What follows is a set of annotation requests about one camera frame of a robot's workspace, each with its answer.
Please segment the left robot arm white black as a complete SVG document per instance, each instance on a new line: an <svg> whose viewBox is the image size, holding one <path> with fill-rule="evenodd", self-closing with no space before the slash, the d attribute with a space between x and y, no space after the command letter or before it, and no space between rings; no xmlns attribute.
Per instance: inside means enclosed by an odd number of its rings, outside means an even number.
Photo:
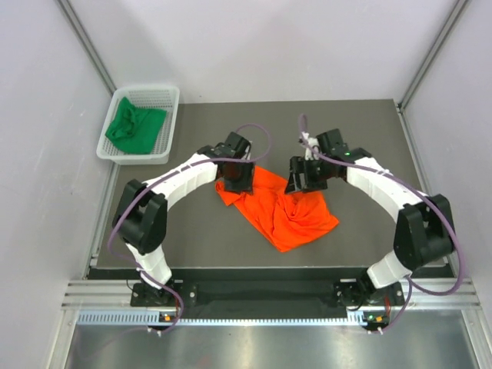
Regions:
<svg viewBox="0 0 492 369"><path fill-rule="evenodd" d="M131 252L141 278L133 290L141 299L163 305L175 293L162 247L171 208L201 186L217 180L235 194L251 193L253 173L251 143L232 132L224 142L198 149L187 161L159 177L144 182L134 179L125 185L108 246L119 237Z"/></svg>

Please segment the orange t shirt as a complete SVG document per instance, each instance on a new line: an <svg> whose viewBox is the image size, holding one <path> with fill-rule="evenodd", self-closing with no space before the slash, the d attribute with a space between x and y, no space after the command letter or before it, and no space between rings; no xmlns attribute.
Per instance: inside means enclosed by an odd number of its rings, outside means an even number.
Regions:
<svg viewBox="0 0 492 369"><path fill-rule="evenodd" d="M324 237L339 220L328 210L322 193L285 194L287 183L256 167L252 194L226 191L222 180L215 182L215 190L225 205L234 205L278 251L288 252Z"/></svg>

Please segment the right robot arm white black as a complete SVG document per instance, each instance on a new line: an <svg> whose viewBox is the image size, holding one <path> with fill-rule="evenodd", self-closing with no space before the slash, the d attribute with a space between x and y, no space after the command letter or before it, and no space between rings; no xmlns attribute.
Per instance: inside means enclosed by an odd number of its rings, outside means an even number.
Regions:
<svg viewBox="0 0 492 369"><path fill-rule="evenodd" d="M341 178L395 223L392 250L356 279L364 302L378 303L388 286L456 251L450 202L443 195L429 196L403 183L365 149L349 148L337 129L311 136L301 128L299 143L305 153L290 160L286 194L322 191L329 179Z"/></svg>

